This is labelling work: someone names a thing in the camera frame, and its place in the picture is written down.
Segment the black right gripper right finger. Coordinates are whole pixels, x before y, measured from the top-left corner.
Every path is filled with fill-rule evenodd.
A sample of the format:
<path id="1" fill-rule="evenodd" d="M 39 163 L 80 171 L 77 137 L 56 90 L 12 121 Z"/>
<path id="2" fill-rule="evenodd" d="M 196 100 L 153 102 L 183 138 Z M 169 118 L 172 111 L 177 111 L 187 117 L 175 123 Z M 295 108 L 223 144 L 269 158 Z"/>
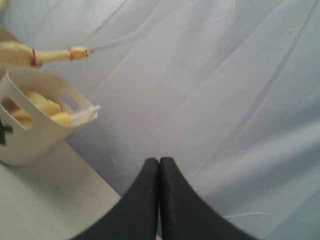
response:
<path id="1" fill-rule="evenodd" d="M 159 206 L 164 240 L 253 240 L 215 212 L 190 186 L 175 160 L 159 162 Z"/>

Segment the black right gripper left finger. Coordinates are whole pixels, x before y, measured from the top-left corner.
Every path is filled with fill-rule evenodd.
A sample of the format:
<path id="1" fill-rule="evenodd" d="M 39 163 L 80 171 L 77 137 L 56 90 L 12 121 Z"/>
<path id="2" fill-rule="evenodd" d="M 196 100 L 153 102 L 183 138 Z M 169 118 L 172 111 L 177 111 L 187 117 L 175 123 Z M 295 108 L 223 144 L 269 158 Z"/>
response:
<path id="1" fill-rule="evenodd" d="M 155 240 L 158 228 L 159 162 L 147 158 L 122 198 L 75 240 Z"/>

